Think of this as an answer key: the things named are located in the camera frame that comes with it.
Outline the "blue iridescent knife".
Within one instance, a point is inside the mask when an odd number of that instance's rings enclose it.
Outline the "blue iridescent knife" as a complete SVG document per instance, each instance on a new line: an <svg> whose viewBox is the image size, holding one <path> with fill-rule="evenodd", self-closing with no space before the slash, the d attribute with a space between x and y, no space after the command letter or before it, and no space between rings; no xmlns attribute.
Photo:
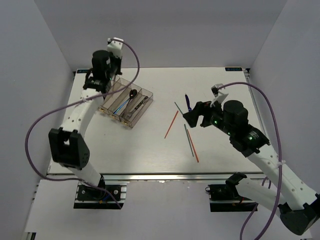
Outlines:
<svg viewBox="0 0 320 240"><path fill-rule="evenodd" d="M187 109L188 109L189 112L191 112L191 111L192 111L192 108L191 108L191 104L190 104L190 99L189 99L189 97L188 97L187 94L185 94L184 96L185 96L185 101L186 101Z"/></svg>

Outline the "black spoon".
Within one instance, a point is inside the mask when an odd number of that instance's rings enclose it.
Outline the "black spoon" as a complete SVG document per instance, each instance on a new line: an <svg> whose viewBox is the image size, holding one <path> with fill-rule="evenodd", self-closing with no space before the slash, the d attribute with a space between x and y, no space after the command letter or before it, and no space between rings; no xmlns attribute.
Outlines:
<svg viewBox="0 0 320 240"><path fill-rule="evenodd" d="M129 103L135 98L135 96L137 95L138 91L136 89L132 89L130 92L129 92L129 99L126 103L126 106L125 108L128 107Z"/></svg>

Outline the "rainbow iridescent spoon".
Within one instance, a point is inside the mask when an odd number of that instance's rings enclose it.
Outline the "rainbow iridescent spoon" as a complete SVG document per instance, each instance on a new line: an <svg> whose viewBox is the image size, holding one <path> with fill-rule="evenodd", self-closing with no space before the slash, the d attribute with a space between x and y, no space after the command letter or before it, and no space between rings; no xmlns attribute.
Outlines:
<svg viewBox="0 0 320 240"><path fill-rule="evenodd" d="M122 103L122 104L113 112L114 115L117 114L117 113L125 106L125 104L127 104L128 99L125 100L124 103Z"/></svg>

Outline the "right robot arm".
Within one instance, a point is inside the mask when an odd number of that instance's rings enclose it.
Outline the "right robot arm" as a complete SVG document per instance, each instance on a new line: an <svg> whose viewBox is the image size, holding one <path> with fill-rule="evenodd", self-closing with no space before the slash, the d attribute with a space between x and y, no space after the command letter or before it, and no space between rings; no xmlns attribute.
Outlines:
<svg viewBox="0 0 320 240"><path fill-rule="evenodd" d="M255 184L243 173L226 180L226 195L236 200L247 197L265 208L276 208L284 226L295 235L303 235L320 218L320 195L306 185L286 163L281 161L269 139L249 124L248 110L238 100L224 104L197 102L193 110L183 114L191 128L203 116L201 127L214 126L229 136L231 145L255 164L274 184L276 192Z"/></svg>

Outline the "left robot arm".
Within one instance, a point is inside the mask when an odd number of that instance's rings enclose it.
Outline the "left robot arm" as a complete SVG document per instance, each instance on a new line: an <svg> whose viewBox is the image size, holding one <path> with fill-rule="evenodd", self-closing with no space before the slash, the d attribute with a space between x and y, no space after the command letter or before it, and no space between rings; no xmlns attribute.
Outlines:
<svg viewBox="0 0 320 240"><path fill-rule="evenodd" d="M106 187L102 184L102 175L91 163L90 150L84 136L88 125L104 97L95 95L108 93L111 80L119 71L120 59L107 50L97 50L92 54L92 68L86 73L80 103L77 103L70 116L58 129L51 129L48 138L52 160L69 169L88 185L88 193L99 200L105 196Z"/></svg>

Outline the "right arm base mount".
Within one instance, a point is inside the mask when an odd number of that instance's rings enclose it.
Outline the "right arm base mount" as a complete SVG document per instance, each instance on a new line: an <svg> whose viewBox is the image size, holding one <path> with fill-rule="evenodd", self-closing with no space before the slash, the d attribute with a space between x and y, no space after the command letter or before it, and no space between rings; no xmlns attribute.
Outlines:
<svg viewBox="0 0 320 240"><path fill-rule="evenodd" d="M226 184L210 184L205 188L209 196L211 213L249 213L256 212L256 203L249 198L233 195Z"/></svg>

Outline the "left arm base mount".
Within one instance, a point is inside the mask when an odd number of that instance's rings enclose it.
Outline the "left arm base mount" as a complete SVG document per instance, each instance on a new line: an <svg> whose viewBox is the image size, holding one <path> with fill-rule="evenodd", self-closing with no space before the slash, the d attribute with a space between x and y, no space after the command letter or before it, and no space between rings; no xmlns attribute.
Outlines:
<svg viewBox="0 0 320 240"><path fill-rule="evenodd" d="M118 205L108 193L79 183L73 208L82 210L120 210L120 207L122 208L125 203L127 183L105 181L105 189L114 197Z"/></svg>

